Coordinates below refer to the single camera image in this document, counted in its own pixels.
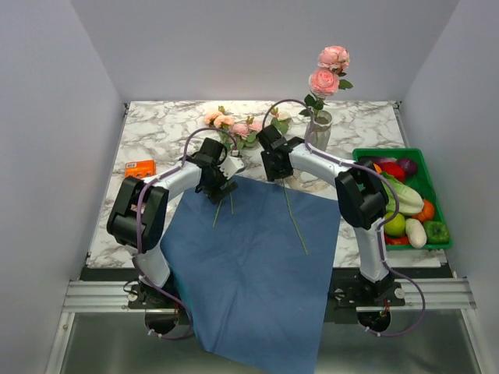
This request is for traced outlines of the small white flower sprig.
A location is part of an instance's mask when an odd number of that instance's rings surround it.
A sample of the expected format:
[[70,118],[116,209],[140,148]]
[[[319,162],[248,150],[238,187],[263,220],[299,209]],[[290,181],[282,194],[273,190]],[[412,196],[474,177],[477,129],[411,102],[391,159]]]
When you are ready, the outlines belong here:
[[[283,114],[281,114],[279,112],[279,108],[276,107],[274,109],[271,109],[271,116],[272,116],[271,124],[274,125],[279,132],[283,132],[284,134],[286,134],[288,131],[289,123],[292,119],[290,114],[288,114],[287,112],[284,112]],[[305,252],[305,255],[308,256],[309,251],[308,251],[308,248],[306,246],[303,235],[302,235],[301,231],[299,230],[299,225],[297,224],[296,219],[294,217],[294,214],[292,211],[292,205],[291,205],[289,195],[288,195],[288,190],[286,188],[285,179],[288,178],[289,176],[291,176],[292,172],[291,171],[283,171],[283,174],[284,174],[284,176],[281,178],[281,180],[282,180],[281,185],[282,185],[282,188],[284,190],[284,196],[285,196],[286,206],[288,209],[288,214],[291,218],[292,225],[296,231],[296,234],[298,235],[299,241],[303,247],[303,251]]]

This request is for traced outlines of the pink flower bouquet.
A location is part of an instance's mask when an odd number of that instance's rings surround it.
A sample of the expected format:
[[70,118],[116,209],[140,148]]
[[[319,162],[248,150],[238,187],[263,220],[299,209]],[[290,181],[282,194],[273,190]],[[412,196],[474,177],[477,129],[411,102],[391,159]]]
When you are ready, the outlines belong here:
[[218,130],[227,154],[239,155],[242,149],[255,147],[257,133],[262,129],[262,125],[251,116],[236,123],[223,106],[206,113],[203,121],[206,126]]

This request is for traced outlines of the blue wrapping paper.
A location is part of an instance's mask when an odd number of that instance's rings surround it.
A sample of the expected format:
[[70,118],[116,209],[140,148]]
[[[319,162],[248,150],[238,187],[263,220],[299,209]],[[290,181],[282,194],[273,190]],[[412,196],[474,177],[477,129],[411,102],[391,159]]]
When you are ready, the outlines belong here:
[[272,373],[314,371],[338,203],[248,178],[220,205],[189,189],[161,251],[201,346]]

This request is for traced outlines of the single green flower stem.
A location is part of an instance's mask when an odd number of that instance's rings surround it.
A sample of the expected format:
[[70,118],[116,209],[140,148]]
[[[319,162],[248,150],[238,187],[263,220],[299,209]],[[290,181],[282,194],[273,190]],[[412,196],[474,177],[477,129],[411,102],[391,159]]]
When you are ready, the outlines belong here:
[[328,97],[334,96],[339,90],[353,88],[353,84],[345,76],[345,73],[337,73],[329,68],[320,67],[315,70],[309,76],[309,93],[304,98],[307,109],[301,110],[299,114],[309,117],[313,113],[314,118],[319,118]]

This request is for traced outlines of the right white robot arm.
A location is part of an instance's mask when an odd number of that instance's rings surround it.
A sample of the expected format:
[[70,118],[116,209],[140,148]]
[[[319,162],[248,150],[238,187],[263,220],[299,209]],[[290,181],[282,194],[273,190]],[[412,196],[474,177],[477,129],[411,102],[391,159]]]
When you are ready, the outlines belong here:
[[257,133],[267,180],[286,178],[305,171],[336,189],[343,219],[354,228],[360,255],[359,297],[367,305],[389,302],[396,288],[386,256],[384,218],[388,195],[386,180],[373,164],[333,157],[303,139],[287,140],[274,126]]

